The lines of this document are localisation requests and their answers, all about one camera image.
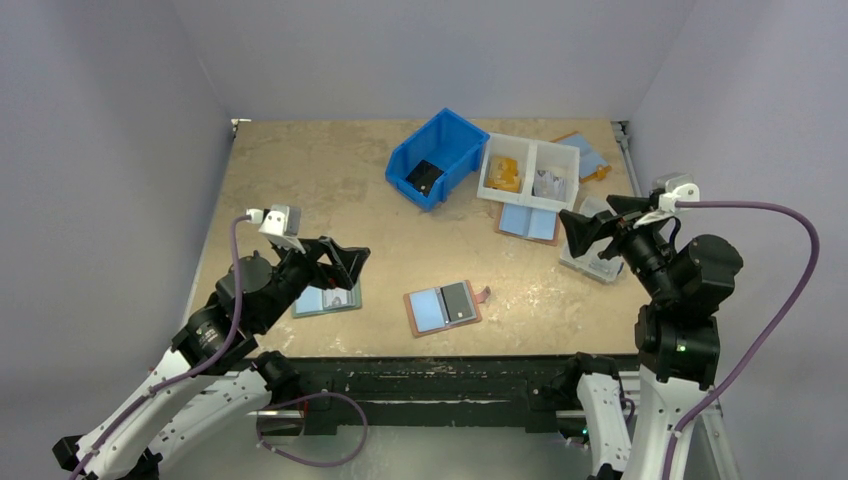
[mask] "gray floor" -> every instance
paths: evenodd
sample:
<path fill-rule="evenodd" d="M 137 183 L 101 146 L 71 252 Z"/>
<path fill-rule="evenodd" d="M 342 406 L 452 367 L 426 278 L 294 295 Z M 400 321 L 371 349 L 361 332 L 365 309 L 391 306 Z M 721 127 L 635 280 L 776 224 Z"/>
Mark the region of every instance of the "gray floor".
<path fill-rule="evenodd" d="M 239 420 L 186 456 L 171 479 L 404 479 L 585 480 L 591 453 L 565 446 L 557 434 L 525 434 L 518 428 L 374 427 L 362 453 L 337 468 L 306 467 L 256 448 L 254 417 Z M 294 437 L 281 447 L 315 460 L 334 460 L 356 445 L 360 427 L 336 436 Z M 718 479 L 703 426 L 698 423 L 686 480 Z"/>

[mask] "blue container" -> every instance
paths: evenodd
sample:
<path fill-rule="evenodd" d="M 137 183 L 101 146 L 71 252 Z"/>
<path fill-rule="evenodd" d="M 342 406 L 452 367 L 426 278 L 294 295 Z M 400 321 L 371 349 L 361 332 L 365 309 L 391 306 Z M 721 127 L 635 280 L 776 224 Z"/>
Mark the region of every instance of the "blue container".
<path fill-rule="evenodd" d="M 395 148 L 386 168 L 386 180 L 429 212 L 447 200 L 463 178 L 480 168 L 483 146 L 488 139 L 488 133 L 446 108 Z M 422 160 L 444 172 L 427 195 L 407 181 Z"/>

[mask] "white plastic container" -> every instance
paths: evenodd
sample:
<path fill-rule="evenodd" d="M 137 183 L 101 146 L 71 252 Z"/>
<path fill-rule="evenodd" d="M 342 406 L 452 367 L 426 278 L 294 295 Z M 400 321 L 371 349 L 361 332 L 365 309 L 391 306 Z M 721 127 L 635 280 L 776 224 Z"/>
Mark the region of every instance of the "white plastic container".
<path fill-rule="evenodd" d="M 607 202 L 599 198 L 586 197 L 580 205 L 580 211 L 578 213 L 592 217 L 604 210 L 612 211 L 612 208 L 610 208 Z M 616 257 L 612 260 L 601 260 L 598 258 L 598 254 L 606 250 L 610 242 L 612 242 L 611 238 L 598 240 L 589 247 L 589 251 L 585 255 L 573 258 L 568 251 L 568 239 L 566 239 L 559 257 L 559 263 L 578 270 L 599 282 L 612 283 L 618 278 L 621 271 L 624 270 L 624 260 L 621 257 Z"/>
<path fill-rule="evenodd" d="M 485 186 L 489 176 L 489 159 L 496 156 L 512 158 L 518 164 L 518 172 L 521 175 L 519 193 Z M 548 170 L 565 179 L 565 201 L 533 195 L 533 181 L 537 170 Z M 575 147 L 492 133 L 483 151 L 477 197 L 555 212 L 562 209 L 573 210 L 577 189 L 580 187 L 579 171 L 580 150 Z"/>

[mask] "beige table surface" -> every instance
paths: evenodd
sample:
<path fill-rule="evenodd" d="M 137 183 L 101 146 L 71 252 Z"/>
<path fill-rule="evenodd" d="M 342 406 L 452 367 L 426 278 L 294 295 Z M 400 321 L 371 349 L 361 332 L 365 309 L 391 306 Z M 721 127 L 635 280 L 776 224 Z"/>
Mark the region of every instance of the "beige table surface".
<path fill-rule="evenodd" d="M 559 264 L 560 246 L 494 232 L 498 204 L 476 198 L 472 173 L 430 213 L 386 182 L 392 150 L 424 120 L 252 122 L 239 126 L 200 272 L 199 308 L 231 261 L 227 228 L 246 208 L 273 203 L 303 209 L 301 237 L 333 237 L 341 246 L 366 246 L 363 308 L 292 319 L 286 313 L 264 337 L 262 350 L 287 356 L 438 356 L 631 353 L 633 324 L 648 300 L 625 269 L 606 286 Z M 586 195 L 632 194 L 608 120 L 475 120 L 489 132 L 552 140 L 579 130 L 610 163 Z M 240 253 L 276 255 L 257 227 L 242 224 Z M 413 338 L 403 294 L 470 280 L 492 288 L 483 321 Z"/>

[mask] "white wall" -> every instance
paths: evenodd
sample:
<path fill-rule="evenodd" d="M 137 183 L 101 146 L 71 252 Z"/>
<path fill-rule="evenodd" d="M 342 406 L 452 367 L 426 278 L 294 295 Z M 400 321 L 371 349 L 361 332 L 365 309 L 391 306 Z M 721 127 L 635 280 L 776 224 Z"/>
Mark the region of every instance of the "white wall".
<path fill-rule="evenodd" d="M 629 118 L 694 0 L 174 0 L 254 119 Z"/>
<path fill-rule="evenodd" d="M 67 478 L 181 321 L 229 121 L 166 0 L 0 11 L 0 477 Z"/>
<path fill-rule="evenodd" d="M 745 478 L 844 478 L 848 471 L 848 4 L 700 1 L 633 117 L 643 188 L 695 174 L 704 199 L 756 199 L 806 213 L 822 237 L 808 289 L 724 396 Z M 719 315 L 726 374 L 794 286 L 803 230 L 767 213 L 686 214 L 745 268 Z"/>

